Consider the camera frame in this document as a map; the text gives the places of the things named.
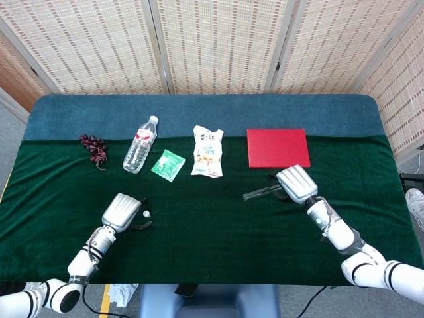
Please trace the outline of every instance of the green tablecloth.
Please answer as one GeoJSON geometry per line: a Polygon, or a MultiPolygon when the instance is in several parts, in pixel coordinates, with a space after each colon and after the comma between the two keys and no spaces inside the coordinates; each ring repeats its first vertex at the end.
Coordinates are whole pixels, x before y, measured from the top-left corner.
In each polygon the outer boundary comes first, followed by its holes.
{"type": "MultiPolygon", "coordinates": [[[[307,141],[319,194],[386,259],[422,266],[386,137],[307,141]]],[[[118,192],[147,197],[154,223],[118,234],[92,282],[323,285],[340,268],[344,258],[320,242],[302,206],[272,195],[242,200],[278,171],[249,169],[245,138],[223,139],[223,177],[215,180],[190,175],[192,138],[158,139],[137,175],[121,168],[130,143],[107,142],[100,171],[79,142],[23,142],[0,204],[0,280],[67,280],[118,192]],[[165,148],[187,158],[172,183],[150,171],[165,148]]]]}

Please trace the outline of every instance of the white cap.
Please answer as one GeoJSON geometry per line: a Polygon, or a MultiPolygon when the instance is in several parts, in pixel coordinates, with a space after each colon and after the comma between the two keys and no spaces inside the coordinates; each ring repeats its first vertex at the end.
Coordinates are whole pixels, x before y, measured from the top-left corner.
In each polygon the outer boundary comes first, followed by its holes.
{"type": "Polygon", "coordinates": [[[148,121],[157,124],[159,119],[156,116],[150,116],[150,118],[148,119],[148,121]]]}

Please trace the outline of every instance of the red notebook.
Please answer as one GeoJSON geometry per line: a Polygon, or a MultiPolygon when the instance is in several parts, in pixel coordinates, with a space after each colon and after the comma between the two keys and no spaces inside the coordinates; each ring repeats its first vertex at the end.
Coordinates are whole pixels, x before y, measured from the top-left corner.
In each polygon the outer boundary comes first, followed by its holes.
{"type": "Polygon", "coordinates": [[[248,129],[249,168],[311,166],[305,129],[248,129]]]}

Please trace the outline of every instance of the blue chair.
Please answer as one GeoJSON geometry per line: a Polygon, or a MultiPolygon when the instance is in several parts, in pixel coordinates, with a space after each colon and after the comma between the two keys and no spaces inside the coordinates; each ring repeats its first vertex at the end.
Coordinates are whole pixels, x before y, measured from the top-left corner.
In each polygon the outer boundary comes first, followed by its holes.
{"type": "Polygon", "coordinates": [[[280,318],[275,285],[199,284],[192,298],[178,284],[143,284],[139,318],[280,318]]]}

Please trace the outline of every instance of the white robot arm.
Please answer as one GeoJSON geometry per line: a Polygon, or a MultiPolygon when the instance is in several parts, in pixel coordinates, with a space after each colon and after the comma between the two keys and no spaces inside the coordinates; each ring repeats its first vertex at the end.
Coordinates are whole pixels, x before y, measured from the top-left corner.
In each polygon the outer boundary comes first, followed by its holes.
{"type": "Polygon", "coordinates": [[[141,204],[132,197],[118,193],[102,216],[103,226],[93,232],[68,266],[68,283],[52,279],[36,289],[0,297],[1,316],[34,318],[43,307],[58,313],[71,311],[92,273],[97,270],[97,265],[115,241],[115,233],[129,227],[141,204]]]}
{"type": "Polygon", "coordinates": [[[279,172],[277,179],[293,201],[306,205],[307,214],[338,252],[351,255],[341,264],[350,283],[387,288],[424,305],[424,270],[394,260],[386,261],[324,198],[317,196],[317,185],[301,166],[279,172]]]}

